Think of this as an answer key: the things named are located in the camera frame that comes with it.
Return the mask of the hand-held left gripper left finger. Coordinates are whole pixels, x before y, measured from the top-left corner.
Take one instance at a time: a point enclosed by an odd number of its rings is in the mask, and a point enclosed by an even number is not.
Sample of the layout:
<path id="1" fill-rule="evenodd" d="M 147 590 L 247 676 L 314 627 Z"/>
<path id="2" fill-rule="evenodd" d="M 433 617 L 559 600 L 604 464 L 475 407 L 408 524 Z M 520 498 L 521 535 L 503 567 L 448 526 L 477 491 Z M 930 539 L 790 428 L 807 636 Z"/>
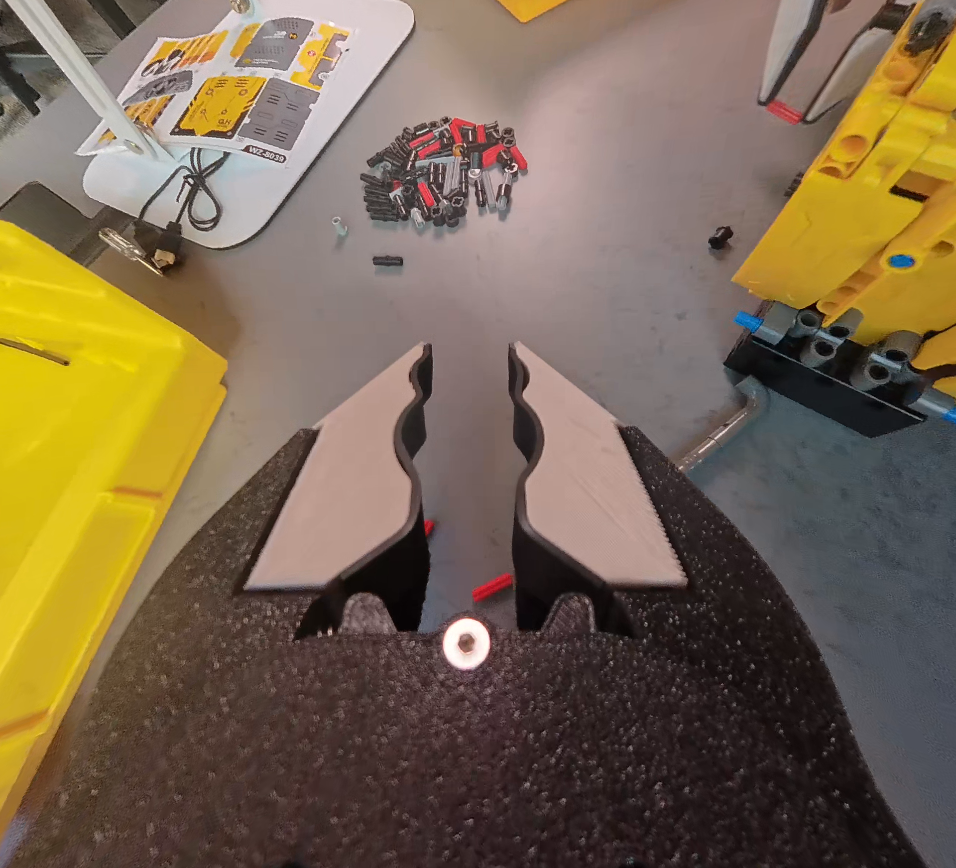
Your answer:
<path id="1" fill-rule="evenodd" d="M 416 344 L 314 427 L 244 572 L 245 593 L 312 599 L 299 631 L 338 631 L 360 594 L 398 631 L 420 628 L 430 554 L 414 457 L 432 381 L 432 347 Z"/>

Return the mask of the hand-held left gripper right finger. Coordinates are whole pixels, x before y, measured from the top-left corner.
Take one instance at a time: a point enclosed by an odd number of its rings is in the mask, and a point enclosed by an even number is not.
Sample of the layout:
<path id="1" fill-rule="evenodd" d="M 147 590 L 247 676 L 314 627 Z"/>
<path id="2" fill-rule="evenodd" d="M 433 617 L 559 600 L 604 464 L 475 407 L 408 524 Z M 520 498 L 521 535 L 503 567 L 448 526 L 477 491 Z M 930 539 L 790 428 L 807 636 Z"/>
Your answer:
<path id="1" fill-rule="evenodd" d="M 508 394 L 526 462 L 511 539 L 518 629 L 542 629 L 578 595 L 600 629 L 625 631 L 619 595 L 687 590 L 620 421 L 521 342 L 508 346 Z"/>

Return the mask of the yellow lego vehicle model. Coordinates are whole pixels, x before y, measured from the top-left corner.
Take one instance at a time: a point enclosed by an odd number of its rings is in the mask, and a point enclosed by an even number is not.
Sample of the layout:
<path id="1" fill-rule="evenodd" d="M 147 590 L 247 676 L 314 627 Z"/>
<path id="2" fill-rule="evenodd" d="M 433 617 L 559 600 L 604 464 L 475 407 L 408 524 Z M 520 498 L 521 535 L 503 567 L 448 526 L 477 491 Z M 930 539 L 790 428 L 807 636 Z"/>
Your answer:
<path id="1" fill-rule="evenodd" d="M 889 0 L 865 38 L 882 53 L 828 143 L 734 281 L 724 366 L 868 438 L 954 424 L 954 0 Z"/>

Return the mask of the grey lego handle assembly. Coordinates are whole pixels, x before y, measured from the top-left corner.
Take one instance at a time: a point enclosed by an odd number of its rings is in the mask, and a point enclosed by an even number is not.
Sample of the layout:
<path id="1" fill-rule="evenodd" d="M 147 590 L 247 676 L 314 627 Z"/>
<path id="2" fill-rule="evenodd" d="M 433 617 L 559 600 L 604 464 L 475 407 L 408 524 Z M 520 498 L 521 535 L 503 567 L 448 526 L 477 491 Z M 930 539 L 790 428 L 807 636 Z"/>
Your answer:
<path id="1" fill-rule="evenodd" d="M 682 473 L 690 473 L 725 449 L 766 411 L 770 400 L 769 391 L 754 376 L 749 375 L 742 379 L 735 389 L 744 398 L 741 409 L 692 446 L 687 453 L 674 460 L 676 468 Z"/>

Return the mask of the pile of red black pins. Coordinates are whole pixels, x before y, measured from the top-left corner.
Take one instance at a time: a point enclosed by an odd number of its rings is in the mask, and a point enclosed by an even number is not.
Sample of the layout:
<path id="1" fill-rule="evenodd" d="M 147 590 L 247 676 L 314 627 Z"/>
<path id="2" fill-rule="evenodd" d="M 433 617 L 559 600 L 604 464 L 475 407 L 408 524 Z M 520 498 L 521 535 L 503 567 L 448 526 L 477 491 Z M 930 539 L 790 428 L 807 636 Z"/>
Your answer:
<path id="1" fill-rule="evenodd" d="M 512 127 L 442 117 L 403 128 L 359 177 L 373 222 L 454 230 L 471 206 L 507 215 L 528 169 Z"/>

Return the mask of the yellow sticker sheet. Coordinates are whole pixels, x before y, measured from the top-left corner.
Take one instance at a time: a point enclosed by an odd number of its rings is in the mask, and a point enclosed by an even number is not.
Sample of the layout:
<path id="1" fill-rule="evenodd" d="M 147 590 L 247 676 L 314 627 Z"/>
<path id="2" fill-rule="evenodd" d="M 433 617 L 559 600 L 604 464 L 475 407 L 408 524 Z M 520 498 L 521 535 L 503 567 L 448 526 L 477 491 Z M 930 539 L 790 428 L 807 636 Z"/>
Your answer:
<path id="1" fill-rule="evenodd" d="M 344 25 L 278 17 L 160 38 L 119 105 L 176 159 L 204 149 L 289 166 L 354 36 Z"/>

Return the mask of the white and wooden book stand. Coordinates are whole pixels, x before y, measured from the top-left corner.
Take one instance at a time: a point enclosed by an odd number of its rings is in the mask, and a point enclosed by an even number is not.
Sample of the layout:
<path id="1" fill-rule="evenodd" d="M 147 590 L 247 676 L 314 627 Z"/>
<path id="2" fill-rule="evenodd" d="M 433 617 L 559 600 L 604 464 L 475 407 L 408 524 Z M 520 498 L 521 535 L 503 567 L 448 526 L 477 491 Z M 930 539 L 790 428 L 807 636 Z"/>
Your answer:
<path id="1" fill-rule="evenodd" d="M 399 0 L 229 0 L 225 17 L 208 33 L 278 17 L 355 31 L 291 164 L 281 166 L 246 153 L 204 149 L 174 158 L 126 117 L 119 104 L 123 91 L 114 95 L 44 0 L 3 1 L 95 114 L 97 126 L 77 150 L 88 160 L 85 194 L 157 226 L 177 222 L 185 240 L 215 250 L 238 247 L 269 225 L 414 26 L 411 7 Z"/>

